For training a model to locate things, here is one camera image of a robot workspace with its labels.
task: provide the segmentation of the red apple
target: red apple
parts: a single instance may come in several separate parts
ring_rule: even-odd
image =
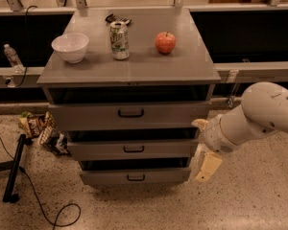
[[[175,48],[176,39],[173,34],[169,32],[162,32],[156,36],[156,49],[162,54],[169,54]]]

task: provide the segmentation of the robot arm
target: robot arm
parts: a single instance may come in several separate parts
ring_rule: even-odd
[[[195,120],[204,136],[204,144],[212,150],[204,154],[197,176],[207,181],[222,161],[222,154],[239,149],[242,144],[262,139],[279,131],[288,133],[288,90],[271,82],[251,85],[242,95],[241,104],[210,121]]]

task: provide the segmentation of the plastic bottle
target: plastic bottle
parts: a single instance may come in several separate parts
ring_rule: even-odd
[[[12,48],[9,44],[4,45],[4,54],[8,58],[11,67],[14,69],[15,73],[24,73],[25,68],[23,64],[21,63],[21,60],[15,51],[14,48]]]

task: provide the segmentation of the black stand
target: black stand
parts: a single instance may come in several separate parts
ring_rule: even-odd
[[[3,196],[4,202],[15,203],[19,199],[19,195],[18,194],[13,195],[12,190],[13,190],[13,186],[15,184],[15,179],[16,179],[17,172],[18,172],[23,146],[31,145],[31,144],[32,144],[32,140],[30,138],[26,138],[25,134],[21,134],[19,137],[18,146],[17,146],[14,159],[12,161],[0,163],[0,172],[11,170],[8,184],[6,187],[6,192],[4,193],[4,196]]]

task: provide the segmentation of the gray countertop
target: gray countertop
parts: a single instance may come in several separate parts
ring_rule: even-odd
[[[128,26],[130,56],[116,60],[111,55],[109,24],[105,18],[117,14],[132,19]],[[155,47],[158,33],[175,35],[177,45],[169,55]],[[204,46],[188,9],[87,9],[75,11],[66,33],[83,33],[90,38],[83,61],[71,64],[54,53],[37,84],[109,85],[215,83],[220,77]]]

